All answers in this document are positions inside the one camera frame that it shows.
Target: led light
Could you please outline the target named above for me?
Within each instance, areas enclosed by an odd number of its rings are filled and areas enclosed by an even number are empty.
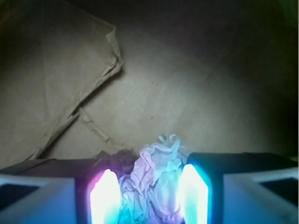
[[[209,189],[193,165],[184,166],[178,202],[186,224],[207,224]]]
[[[121,204],[117,176],[110,169],[95,183],[90,192],[92,224],[116,224]]]

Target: black panel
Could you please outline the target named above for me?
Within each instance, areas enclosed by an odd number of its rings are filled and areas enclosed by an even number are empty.
[[[32,169],[47,160],[25,160],[18,164],[0,170],[1,174],[18,175],[25,170]]]
[[[298,180],[287,178],[260,184],[298,207]]]
[[[196,162],[212,173],[247,173],[297,167],[298,163],[270,153],[191,153],[187,163]]]
[[[39,189],[36,186],[4,184],[0,186],[0,211]]]
[[[70,177],[81,178],[92,169],[96,159],[82,160],[47,160],[37,167],[20,172],[22,176],[40,176],[40,177]]]

